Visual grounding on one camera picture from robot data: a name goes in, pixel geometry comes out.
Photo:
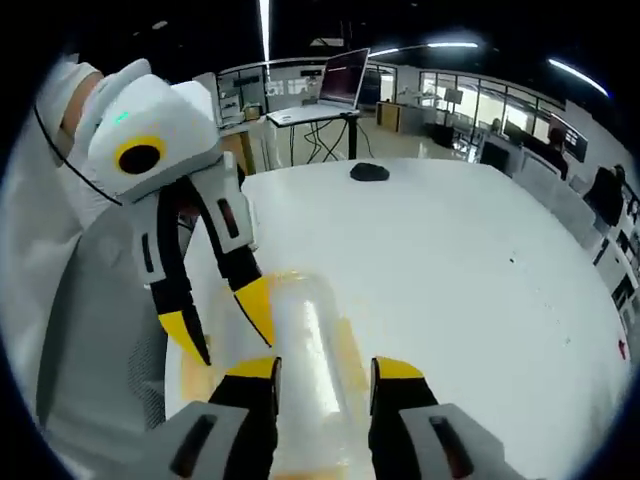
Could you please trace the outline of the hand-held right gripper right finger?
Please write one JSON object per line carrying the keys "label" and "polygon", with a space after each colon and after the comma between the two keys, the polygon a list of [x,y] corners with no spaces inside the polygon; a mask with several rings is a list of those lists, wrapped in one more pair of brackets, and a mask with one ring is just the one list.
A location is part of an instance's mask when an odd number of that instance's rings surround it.
{"label": "hand-held right gripper right finger", "polygon": [[439,403],[413,365],[371,360],[368,446],[378,479],[520,479],[501,441],[452,403]]}

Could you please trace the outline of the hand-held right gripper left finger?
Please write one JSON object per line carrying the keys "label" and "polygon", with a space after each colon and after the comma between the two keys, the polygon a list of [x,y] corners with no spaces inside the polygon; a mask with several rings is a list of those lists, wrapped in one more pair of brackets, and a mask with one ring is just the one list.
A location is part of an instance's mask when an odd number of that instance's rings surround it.
{"label": "hand-held right gripper left finger", "polygon": [[266,479],[278,444],[281,358],[243,361],[206,402],[194,401],[149,439],[151,479]]}

